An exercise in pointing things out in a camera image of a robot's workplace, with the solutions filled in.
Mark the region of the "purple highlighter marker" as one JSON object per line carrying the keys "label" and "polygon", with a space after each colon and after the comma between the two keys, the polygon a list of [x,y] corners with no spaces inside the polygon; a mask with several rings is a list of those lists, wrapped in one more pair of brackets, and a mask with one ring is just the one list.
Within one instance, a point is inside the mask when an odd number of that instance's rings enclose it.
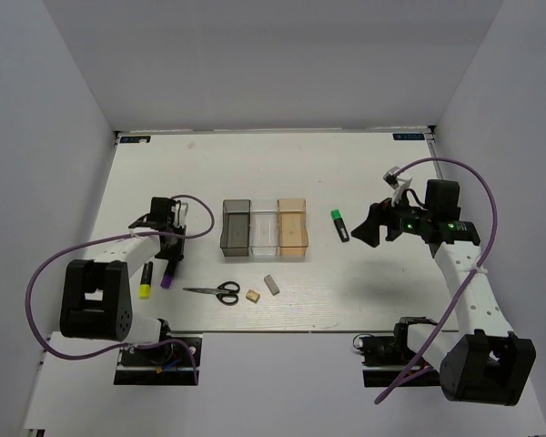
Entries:
{"label": "purple highlighter marker", "polygon": [[169,290],[173,281],[175,273],[173,271],[166,270],[163,274],[160,287],[163,290]]}

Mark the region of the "green highlighter marker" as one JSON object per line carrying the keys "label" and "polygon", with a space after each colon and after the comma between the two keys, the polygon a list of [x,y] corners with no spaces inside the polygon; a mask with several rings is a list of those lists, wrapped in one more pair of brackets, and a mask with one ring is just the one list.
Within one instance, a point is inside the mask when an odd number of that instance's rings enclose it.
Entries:
{"label": "green highlighter marker", "polygon": [[343,220],[343,217],[341,216],[341,213],[338,209],[332,209],[330,211],[330,216],[332,219],[332,222],[336,228],[336,231],[338,232],[340,241],[342,243],[349,242],[350,237],[348,230],[346,228],[345,222]]}

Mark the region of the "yellow highlighter marker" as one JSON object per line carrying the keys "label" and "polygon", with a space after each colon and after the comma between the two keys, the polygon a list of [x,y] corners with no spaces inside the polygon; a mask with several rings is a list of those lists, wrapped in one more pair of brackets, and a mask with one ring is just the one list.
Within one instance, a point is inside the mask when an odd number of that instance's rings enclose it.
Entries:
{"label": "yellow highlighter marker", "polygon": [[138,297],[141,300],[147,300],[150,296],[153,268],[154,263],[152,261],[145,263],[142,268],[142,274],[138,289]]}

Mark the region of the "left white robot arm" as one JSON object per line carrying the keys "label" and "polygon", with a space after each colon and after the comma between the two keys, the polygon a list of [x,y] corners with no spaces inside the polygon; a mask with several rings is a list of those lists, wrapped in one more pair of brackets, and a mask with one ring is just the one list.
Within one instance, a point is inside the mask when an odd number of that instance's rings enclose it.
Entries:
{"label": "left white robot arm", "polygon": [[153,198],[149,212],[132,223],[134,231],[159,236],[121,239],[93,259],[75,259],[66,268],[59,326],[67,338],[111,340],[143,345],[155,363],[168,361],[174,341],[159,319],[134,313],[130,279],[152,259],[164,260],[164,286],[171,285],[184,258],[188,204]]}

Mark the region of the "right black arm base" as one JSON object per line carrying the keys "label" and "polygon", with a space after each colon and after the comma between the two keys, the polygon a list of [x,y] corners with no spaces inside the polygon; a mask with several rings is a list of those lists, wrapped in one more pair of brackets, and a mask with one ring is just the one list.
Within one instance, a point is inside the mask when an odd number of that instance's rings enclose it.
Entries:
{"label": "right black arm base", "polygon": [[[403,370],[414,352],[402,349],[395,344],[393,335],[374,336],[362,333],[352,340],[353,350],[362,358],[362,378],[365,388],[387,388]],[[422,371],[428,367],[423,359],[418,361],[406,374]],[[407,381],[402,387],[439,387],[440,376],[437,371],[431,370]]]}

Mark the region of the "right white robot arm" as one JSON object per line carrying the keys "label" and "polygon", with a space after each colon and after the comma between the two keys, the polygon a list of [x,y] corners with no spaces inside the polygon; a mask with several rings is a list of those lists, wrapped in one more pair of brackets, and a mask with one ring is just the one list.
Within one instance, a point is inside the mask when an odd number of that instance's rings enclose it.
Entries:
{"label": "right white robot arm", "polygon": [[536,359],[531,340],[518,337],[502,314],[484,268],[475,225],[460,220],[460,186],[454,181],[431,179],[425,201],[408,200],[410,178],[388,176],[391,197],[369,208],[366,220],[351,235],[375,248],[381,240],[402,234],[420,237],[440,269],[457,319],[457,333],[436,330],[426,317],[404,317],[389,341],[362,338],[358,348],[367,364],[416,361],[438,373],[440,387],[450,401],[513,406],[517,404]]}

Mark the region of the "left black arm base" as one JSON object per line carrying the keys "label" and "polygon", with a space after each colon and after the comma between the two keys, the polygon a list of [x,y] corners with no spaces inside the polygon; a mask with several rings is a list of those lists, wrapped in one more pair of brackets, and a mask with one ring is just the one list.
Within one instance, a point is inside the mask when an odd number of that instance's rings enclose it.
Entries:
{"label": "left black arm base", "polygon": [[119,352],[116,386],[196,386],[199,376],[203,337],[190,334],[177,337],[186,344],[170,343],[153,350],[123,349]]}

